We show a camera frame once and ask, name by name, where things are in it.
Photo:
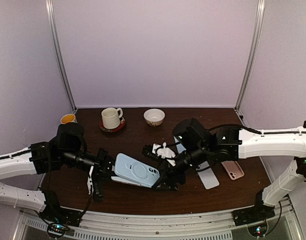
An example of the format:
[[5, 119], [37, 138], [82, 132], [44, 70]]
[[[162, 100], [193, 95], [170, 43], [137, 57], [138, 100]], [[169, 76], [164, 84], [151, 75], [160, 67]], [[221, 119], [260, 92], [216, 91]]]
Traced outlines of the pink phone case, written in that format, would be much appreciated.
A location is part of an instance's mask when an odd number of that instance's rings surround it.
[[233, 181], [242, 178], [245, 173], [237, 161], [224, 161], [221, 163], [229, 178]]

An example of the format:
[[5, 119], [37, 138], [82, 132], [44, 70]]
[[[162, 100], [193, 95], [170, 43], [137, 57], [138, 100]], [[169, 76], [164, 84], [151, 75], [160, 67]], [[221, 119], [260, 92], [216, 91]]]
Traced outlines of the silver phone from case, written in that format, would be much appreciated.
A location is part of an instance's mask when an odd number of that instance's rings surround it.
[[119, 176], [112, 176], [111, 177], [111, 180], [113, 182], [117, 182], [117, 183], [121, 183], [121, 184], [127, 184], [127, 185], [131, 185], [131, 186], [138, 186], [138, 187], [142, 187], [143, 185], [141, 185], [140, 183], [136, 183], [136, 182], [133, 182], [131, 180], [127, 180], [127, 179], [124, 179], [122, 177], [119, 177]]

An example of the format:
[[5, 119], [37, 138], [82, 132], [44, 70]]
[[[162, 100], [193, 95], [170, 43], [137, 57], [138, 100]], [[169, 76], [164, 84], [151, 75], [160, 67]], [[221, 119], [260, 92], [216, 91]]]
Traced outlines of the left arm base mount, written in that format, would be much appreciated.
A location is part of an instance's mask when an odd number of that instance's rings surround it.
[[46, 223], [46, 233], [53, 239], [63, 237], [70, 227], [78, 227], [80, 225], [83, 212], [61, 207], [60, 203], [47, 202], [45, 208], [37, 215], [44, 223]]

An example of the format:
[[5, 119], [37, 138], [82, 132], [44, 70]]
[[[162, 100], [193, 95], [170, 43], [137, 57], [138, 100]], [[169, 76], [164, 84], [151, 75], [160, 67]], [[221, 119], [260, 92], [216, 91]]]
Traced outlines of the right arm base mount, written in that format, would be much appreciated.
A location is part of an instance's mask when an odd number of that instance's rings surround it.
[[256, 238], [264, 237], [268, 232], [267, 219], [275, 216], [275, 207], [262, 202], [232, 212], [235, 226], [247, 225], [248, 232]]

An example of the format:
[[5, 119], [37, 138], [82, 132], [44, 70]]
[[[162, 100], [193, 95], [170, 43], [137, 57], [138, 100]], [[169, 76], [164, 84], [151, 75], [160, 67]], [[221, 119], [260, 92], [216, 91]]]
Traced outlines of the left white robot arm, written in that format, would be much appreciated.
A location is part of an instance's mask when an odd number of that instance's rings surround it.
[[[56, 136], [50, 141], [0, 155], [0, 181], [22, 175], [52, 173], [66, 165], [87, 173], [89, 194], [95, 202], [101, 202], [104, 197], [101, 181], [113, 175], [114, 164], [115, 160], [103, 148], [97, 154], [88, 152], [84, 128], [73, 122], [60, 124]], [[0, 204], [38, 213], [45, 211], [54, 222], [65, 218], [65, 211], [59, 207], [56, 195], [48, 190], [27, 190], [0, 182]]]

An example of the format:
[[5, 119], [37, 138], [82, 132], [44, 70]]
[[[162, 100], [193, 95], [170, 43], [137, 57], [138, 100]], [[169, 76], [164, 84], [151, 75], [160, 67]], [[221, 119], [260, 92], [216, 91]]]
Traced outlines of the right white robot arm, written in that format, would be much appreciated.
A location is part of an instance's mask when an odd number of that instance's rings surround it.
[[177, 190], [186, 182], [185, 172], [204, 162], [210, 166], [252, 157], [291, 156], [287, 169], [256, 194], [249, 210], [252, 220], [261, 220], [269, 209], [295, 187], [306, 181], [306, 121], [303, 126], [282, 130], [255, 130], [239, 124], [223, 124], [210, 129], [195, 118], [178, 123], [172, 131], [185, 150], [175, 156], [175, 166], [159, 169], [153, 189]]

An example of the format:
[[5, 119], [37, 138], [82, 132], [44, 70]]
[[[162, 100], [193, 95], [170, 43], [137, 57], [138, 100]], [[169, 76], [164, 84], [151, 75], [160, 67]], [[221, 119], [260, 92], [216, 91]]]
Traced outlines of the white phone from blue case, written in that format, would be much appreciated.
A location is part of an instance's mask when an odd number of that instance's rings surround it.
[[213, 170], [211, 168], [208, 168], [209, 164], [207, 161], [205, 161], [204, 163], [200, 164], [198, 166], [197, 170], [197, 174], [202, 182], [202, 185], [204, 186], [204, 188], [206, 190], [210, 190], [213, 189], [215, 187], [218, 187], [220, 185], [218, 179], [216, 178], [216, 175], [214, 174]]

